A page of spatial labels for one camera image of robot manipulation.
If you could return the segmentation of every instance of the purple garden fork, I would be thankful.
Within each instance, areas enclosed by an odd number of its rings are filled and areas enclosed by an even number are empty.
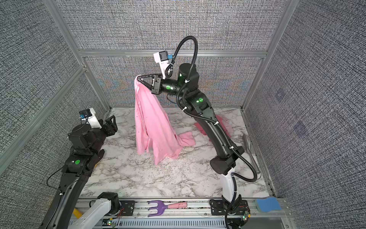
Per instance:
[[[187,202],[180,202],[180,203],[175,203],[175,204],[169,204],[169,205],[165,205],[163,201],[161,200],[152,200],[152,201],[149,201],[148,202],[149,204],[150,203],[157,203],[158,206],[156,207],[150,207],[148,210],[153,210],[153,209],[156,209],[158,210],[157,213],[155,214],[149,214],[148,217],[151,217],[151,216],[158,216],[158,215],[161,215],[164,213],[165,209],[177,209],[177,208],[186,208],[187,207]]]

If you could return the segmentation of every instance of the pink cloth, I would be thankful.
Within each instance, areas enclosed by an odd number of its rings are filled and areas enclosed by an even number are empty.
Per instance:
[[[192,132],[177,135],[156,95],[135,78],[135,124],[138,154],[153,149],[157,165],[165,157],[176,159],[183,146],[195,145]]]

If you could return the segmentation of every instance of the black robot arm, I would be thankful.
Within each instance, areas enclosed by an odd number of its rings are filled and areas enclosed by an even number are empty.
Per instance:
[[[87,113],[90,113],[90,111],[84,113],[85,117],[88,117]],[[105,124],[101,119],[99,123],[101,128],[92,128],[87,123],[80,124],[68,134],[68,139],[72,142],[70,156],[62,167],[60,184],[56,188],[55,197],[39,229],[63,229],[68,227],[79,195],[91,176],[96,163],[104,155],[104,150],[101,150],[101,147],[105,138],[114,135],[118,130],[114,115],[106,119]],[[118,209],[119,206],[112,204],[110,213],[114,214]]]
[[[172,66],[179,52],[180,47],[187,40],[193,40],[195,50],[191,63],[184,63],[179,66],[177,80],[171,79]],[[148,87],[153,94],[159,95],[162,92],[176,96],[176,102],[184,113],[193,117],[205,130],[207,136],[213,143],[217,156],[210,161],[211,167],[218,174],[226,175],[235,167],[236,159],[243,160],[253,171],[253,179],[246,180],[254,182],[257,173],[253,166],[241,155],[244,153],[242,146],[237,146],[224,132],[218,122],[215,112],[209,99],[198,89],[199,74],[196,69],[195,60],[197,57],[198,44],[193,36],[185,37],[178,45],[171,63],[165,70],[164,78],[162,74],[140,75],[137,80]],[[167,56],[167,52],[159,53],[160,56]]]

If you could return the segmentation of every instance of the pink handle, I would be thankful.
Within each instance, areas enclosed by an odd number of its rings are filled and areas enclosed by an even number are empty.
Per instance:
[[[186,208],[187,202],[180,202],[175,204],[169,204],[168,209]]]

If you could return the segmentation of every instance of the yellow object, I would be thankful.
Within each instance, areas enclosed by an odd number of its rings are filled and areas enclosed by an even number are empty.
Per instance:
[[[73,214],[75,215],[76,218],[80,218],[83,213],[81,213],[79,210],[77,210],[76,208],[74,208],[73,210]]]

